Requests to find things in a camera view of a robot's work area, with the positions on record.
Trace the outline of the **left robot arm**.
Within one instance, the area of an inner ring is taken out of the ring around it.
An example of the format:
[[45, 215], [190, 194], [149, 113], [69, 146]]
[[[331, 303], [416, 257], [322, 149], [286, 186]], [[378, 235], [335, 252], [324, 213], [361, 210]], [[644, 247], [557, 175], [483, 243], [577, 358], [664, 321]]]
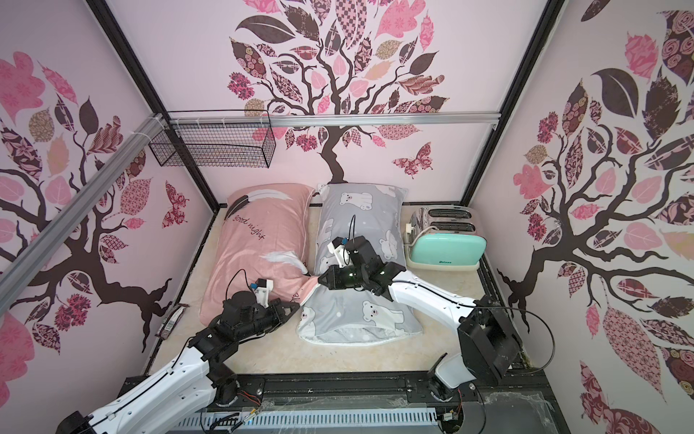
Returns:
[[241, 344], [265, 336], [300, 309], [274, 298], [266, 306], [250, 291], [222, 303], [222, 314], [192, 336], [173, 361], [111, 403], [84, 416], [74, 412], [58, 433], [166, 433], [211, 404], [228, 406], [240, 394], [238, 376], [225, 364]]

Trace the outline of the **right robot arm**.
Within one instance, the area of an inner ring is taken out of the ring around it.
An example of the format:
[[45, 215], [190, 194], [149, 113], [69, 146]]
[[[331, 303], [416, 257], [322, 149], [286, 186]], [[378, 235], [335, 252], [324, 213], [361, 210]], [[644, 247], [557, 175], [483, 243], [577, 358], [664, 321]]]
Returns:
[[330, 290], [361, 289], [430, 316], [457, 333], [460, 350], [444, 354], [429, 371], [433, 392], [465, 383], [497, 386], [520, 354], [522, 340], [507, 308], [485, 296], [459, 296], [426, 282], [396, 262], [384, 262], [363, 236], [328, 243], [337, 263], [318, 282]]

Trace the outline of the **grey polar bear pillow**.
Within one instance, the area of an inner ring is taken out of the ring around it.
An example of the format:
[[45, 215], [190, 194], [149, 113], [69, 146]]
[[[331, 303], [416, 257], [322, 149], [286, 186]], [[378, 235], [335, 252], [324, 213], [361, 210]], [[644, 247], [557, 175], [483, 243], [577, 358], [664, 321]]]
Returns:
[[[405, 265], [400, 231], [408, 190], [385, 184], [332, 184], [321, 192], [314, 274], [337, 263], [330, 244], [363, 236], [384, 262]], [[423, 333], [412, 309], [366, 290], [318, 286], [305, 302], [298, 336], [314, 345], [370, 346]]]

